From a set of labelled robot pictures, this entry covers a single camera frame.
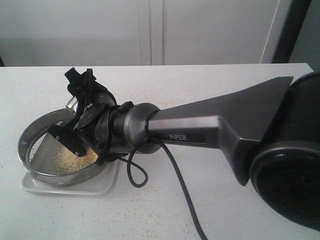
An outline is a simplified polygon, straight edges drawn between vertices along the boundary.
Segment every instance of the white countertop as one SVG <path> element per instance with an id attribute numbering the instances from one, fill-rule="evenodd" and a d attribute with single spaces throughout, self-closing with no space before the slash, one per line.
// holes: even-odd
<path id="1" fill-rule="evenodd" d="M 119 103 L 169 108 L 242 90 L 279 76 L 298 78 L 306 64 L 96 66 L 97 81 Z M 115 188 L 101 196 L 26 193 L 17 142 L 33 120 L 63 108 L 71 95 L 69 67 L 0 67 L 0 239 L 200 239 L 176 174 L 165 153 L 136 155 L 149 174 L 133 187 L 121 166 Z M 86 67 L 76 67 L 83 72 Z M 251 183 L 241 186 L 219 150 L 170 146 L 210 240 L 318 240 L 320 233 L 272 210 Z"/>

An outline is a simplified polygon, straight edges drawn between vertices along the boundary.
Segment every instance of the white wall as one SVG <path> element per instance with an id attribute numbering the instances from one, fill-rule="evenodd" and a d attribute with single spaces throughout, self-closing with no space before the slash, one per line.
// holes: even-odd
<path id="1" fill-rule="evenodd" d="M 290 63 L 307 63 L 320 71 L 320 1 L 313 0 L 295 43 Z"/>
<path id="2" fill-rule="evenodd" d="M 0 56 L 7 66 L 270 62 L 290 2 L 0 1 Z"/>

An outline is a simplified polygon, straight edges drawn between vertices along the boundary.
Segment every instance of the metal sieve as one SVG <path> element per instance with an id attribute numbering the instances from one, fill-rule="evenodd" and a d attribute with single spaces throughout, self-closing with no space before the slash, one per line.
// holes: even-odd
<path id="1" fill-rule="evenodd" d="M 48 128 L 72 117 L 66 108 L 56 110 L 39 117 L 22 133 L 18 141 L 18 157 L 35 179 L 56 186 L 74 185 L 88 180 L 106 167 L 106 163 L 102 166 L 93 163 L 74 172 L 58 167 L 59 154 L 66 149 L 48 134 Z"/>

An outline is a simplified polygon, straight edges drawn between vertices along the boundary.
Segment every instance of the mesh strainer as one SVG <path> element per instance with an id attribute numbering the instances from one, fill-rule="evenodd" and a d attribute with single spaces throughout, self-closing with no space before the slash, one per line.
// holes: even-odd
<path id="1" fill-rule="evenodd" d="M 52 185 L 72 185 L 95 176 L 106 166 L 106 163 L 94 164 L 97 157 L 94 154 L 84 157 L 68 154 L 69 151 L 47 133 L 52 124 L 72 117 L 67 109 L 56 110 L 35 120 L 22 133 L 18 156 L 34 178 Z"/>

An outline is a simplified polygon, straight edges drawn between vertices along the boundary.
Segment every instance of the cable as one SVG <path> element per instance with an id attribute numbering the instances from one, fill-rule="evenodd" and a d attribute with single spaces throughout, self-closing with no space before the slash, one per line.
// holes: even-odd
<path id="1" fill-rule="evenodd" d="M 198 219 L 198 216 L 197 216 L 197 213 L 196 213 L 196 210 L 195 210 L 195 207 L 194 207 L 194 204 L 191 200 L 191 197 L 190 197 L 190 194 L 189 194 L 189 191 L 187 189 L 187 186 L 186 186 L 186 183 L 184 181 L 184 178 L 182 177 L 182 174 L 180 172 L 180 169 L 178 167 L 178 164 L 174 158 L 174 156 L 172 155 L 172 153 L 170 152 L 170 150 L 168 149 L 168 147 L 160 140 L 157 140 L 155 138 L 147 138 L 147 139 L 144 139 L 142 140 L 140 143 L 138 143 L 131 151 L 130 155 L 129 155 L 129 158 L 128 160 L 125 160 L 125 159 L 120 159 L 121 161 L 124 161 L 127 163 L 126 165 L 126 171 L 127 171 L 127 174 L 128 174 L 128 178 L 129 178 L 129 181 L 130 183 L 136 187 L 136 188 L 141 188 L 143 187 L 144 185 L 146 185 L 147 181 L 148 181 L 148 174 L 146 173 L 146 171 L 139 165 L 137 165 L 136 163 L 132 162 L 132 159 L 136 153 L 136 151 L 138 150 L 138 148 L 140 146 L 142 146 L 144 143 L 154 143 L 154 144 L 158 144 L 160 145 L 160 147 L 163 148 L 163 150 L 165 151 L 165 153 L 167 154 L 168 158 L 170 159 L 172 165 L 173 165 L 173 168 L 175 170 L 175 173 L 178 177 L 178 180 L 180 182 L 180 185 L 181 185 L 181 188 L 182 188 L 182 191 L 183 191 L 183 194 L 184 194 L 184 197 L 185 197 L 185 200 L 188 204 L 188 207 L 189 207 L 189 210 L 190 210 L 190 213 L 191 213 L 191 217 L 192 217 L 192 220 L 193 220 L 193 224 L 195 226 L 195 229 L 196 231 L 198 232 L 199 234 L 199 237 L 202 239 L 202 240 L 208 240 L 206 234 L 204 233 L 201 225 L 200 225 L 200 222 L 199 222 L 199 219 Z M 135 166 L 136 168 L 140 169 L 142 171 L 142 173 L 145 175 L 145 179 L 142 183 L 136 183 L 135 180 L 133 179 L 132 177 L 132 173 L 131 173 L 131 165 Z"/>

